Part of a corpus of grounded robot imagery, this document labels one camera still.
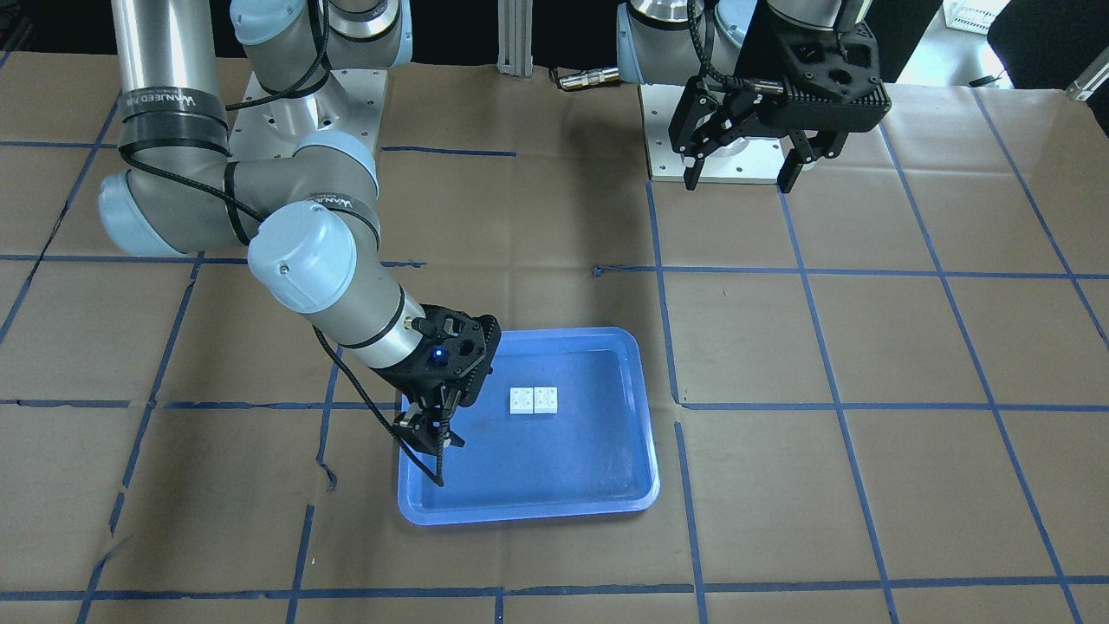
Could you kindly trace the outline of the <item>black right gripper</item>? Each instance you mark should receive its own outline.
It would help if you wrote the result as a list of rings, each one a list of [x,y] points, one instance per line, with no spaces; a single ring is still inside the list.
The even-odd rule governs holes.
[[[368,366],[418,406],[393,420],[393,431],[408,449],[430,457],[466,446],[452,419],[456,408],[472,406],[482,391],[486,348],[418,347],[400,358],[399,348],[370,347]]]

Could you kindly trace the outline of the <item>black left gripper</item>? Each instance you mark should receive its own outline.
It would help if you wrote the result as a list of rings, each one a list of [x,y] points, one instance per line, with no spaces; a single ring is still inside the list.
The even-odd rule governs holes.
[[[788,194],[805,166],[840,157],[848,134],[872,131],[891,109],[883,83],[869,94],[836,101],[808,94],[787,79],[725,88],[694,75],[678,99],[668,137],[671,150],[683,155],[683,185],[690,192],[718,149],[737,139],[788,139],[792,147],[776,180],[781,193]]]

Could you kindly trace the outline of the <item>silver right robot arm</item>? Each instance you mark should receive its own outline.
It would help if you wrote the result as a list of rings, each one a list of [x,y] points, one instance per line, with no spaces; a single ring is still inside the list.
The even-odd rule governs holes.
[[[381,181],[340,71],[407,59],[408,4],[234,1],[234,32],[263,95],[225,104],[205,1],[115,1],[120,157],[98,200],[111,241],[135,256],[241,246],[256,280],[312,324],[353,387],[349,352],[408,402],[381,419],[413,461],[461,449],[456,415],[496,374],[502,328],[417,300],[379,253]]]

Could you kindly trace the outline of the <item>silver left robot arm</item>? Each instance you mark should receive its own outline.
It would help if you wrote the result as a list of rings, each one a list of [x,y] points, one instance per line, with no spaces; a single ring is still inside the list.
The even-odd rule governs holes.
[[[678,86],[663,143],[696,190],[713,158],[788,140],[774,180],[788,193],[820,158],[891,112],[867,1],[625,1],[621,81]]]

